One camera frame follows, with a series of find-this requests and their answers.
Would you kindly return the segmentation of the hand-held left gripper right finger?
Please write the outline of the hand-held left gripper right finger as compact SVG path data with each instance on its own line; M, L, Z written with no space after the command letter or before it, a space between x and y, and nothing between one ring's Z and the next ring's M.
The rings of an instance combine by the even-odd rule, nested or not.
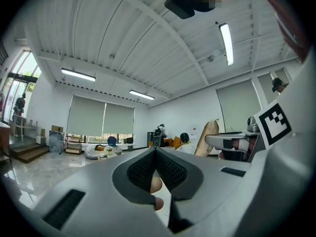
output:
M157 237L239 237L251 202L251 163L203 158L157 148L155 167L171 193L168 228Z

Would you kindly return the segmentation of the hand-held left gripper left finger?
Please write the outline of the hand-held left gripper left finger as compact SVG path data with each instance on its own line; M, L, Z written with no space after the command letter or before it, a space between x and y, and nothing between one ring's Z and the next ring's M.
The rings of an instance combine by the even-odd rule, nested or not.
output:
M169 237L152 202L130 202L114 186L117 180L129 190L127 169L119 166L140 155L129 152L91 163L50 189L32 210L42 229L62 237Z

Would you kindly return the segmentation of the person's left hand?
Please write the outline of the person's left hand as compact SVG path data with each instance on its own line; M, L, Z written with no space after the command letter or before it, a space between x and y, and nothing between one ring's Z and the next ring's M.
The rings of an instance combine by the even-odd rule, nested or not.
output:
M151 180L151 188L150 188L150 193L156 193L160 191L162 188L162 180L159 177L153 177ZM164 206L164 201L163 199L159 197L155 197L155 211L158 211L162 209Z

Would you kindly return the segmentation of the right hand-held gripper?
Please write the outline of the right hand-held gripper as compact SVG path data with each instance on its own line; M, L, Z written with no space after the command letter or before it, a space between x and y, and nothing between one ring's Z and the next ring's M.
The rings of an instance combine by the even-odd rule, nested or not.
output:
M220 151L220 159L248 161L259 134L265 149L292 137L291 125L277 101L273 101L268 107L256 113L254 118L258 127L257 132L209 134L205 136L205 142Z

